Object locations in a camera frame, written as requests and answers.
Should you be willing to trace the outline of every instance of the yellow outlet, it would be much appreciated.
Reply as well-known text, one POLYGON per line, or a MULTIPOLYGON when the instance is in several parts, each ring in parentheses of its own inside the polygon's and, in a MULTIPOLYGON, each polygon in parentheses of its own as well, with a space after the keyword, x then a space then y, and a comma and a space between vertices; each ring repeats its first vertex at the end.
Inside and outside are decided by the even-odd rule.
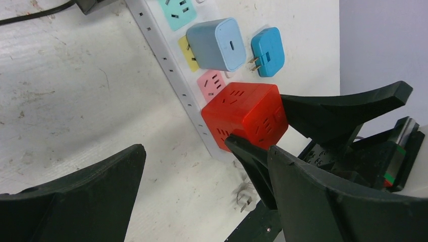
POLYGON ((186 58, 186 61, 190 67, 190 70, 192 72, 196 72, 199 69, 199 65, 198 65, 198 62, 196 62, 195 56, 193 55, 189 42, 187 42, 187 37, 183 36, 181 39, 179 39, 178 45, 180 46, 180 49, 184 54, 184 58, 186 58))

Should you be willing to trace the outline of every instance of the pink outlet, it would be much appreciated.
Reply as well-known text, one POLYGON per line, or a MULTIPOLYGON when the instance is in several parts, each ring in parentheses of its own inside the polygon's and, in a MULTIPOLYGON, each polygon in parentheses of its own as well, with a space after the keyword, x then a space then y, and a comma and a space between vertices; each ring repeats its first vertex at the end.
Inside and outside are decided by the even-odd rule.
POLYGON ((222 73, 216 70, 207 71, 197 82, 207 103, 226 87, 222 73))

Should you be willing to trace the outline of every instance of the gray wall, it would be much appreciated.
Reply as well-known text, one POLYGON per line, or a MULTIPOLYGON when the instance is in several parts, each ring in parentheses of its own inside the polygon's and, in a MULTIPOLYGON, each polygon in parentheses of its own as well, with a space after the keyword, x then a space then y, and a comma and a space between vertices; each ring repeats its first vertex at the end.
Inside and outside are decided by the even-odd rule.
POLYGON ((367 123, 367 136, 401 117, 428 124, 428 1, 340 0, 341 94, 406 81, 413 93, 405 107, 367 123))

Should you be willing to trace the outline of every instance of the blue folding plug adapter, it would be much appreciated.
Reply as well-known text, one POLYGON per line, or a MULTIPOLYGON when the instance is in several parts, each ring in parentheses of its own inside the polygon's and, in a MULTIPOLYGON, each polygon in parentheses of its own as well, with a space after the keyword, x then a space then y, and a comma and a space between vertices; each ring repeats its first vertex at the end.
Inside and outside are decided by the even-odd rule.
POLYGON ((196 24, 187 41, 202 69, 234 72, 246 61, 244 41, 234 18, 196 24))
POLYGON ((273 77, 285 63, 284 48, 278 28, 263 29, 251 41, 256 67, 261 77, 273 77))

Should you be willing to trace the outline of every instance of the white power strip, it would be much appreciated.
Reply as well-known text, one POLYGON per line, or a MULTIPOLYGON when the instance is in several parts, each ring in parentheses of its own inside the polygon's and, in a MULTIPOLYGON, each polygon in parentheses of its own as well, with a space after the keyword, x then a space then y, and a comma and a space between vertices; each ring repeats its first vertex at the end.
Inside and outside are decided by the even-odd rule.
MULTIPOLYGON (((218 147, 201 116, 201 110, 207 102, 197 80, 207 70, 199 69, 192 72, 178 44, 179 39, 185 36, 187 30, 194 24, 221 18, 215 1, 188 0, 192 1, 197 17, 177 31, 172 31, 158 0, 125 1, 209 153, 217 160, 232 162, 235 157, 218 147)), ((236 71, 233 76, 229 76, 230 78, 227 78, 224 72, 222 76, 226 84, 240 82, 242 79, 240 71, 236 71)))

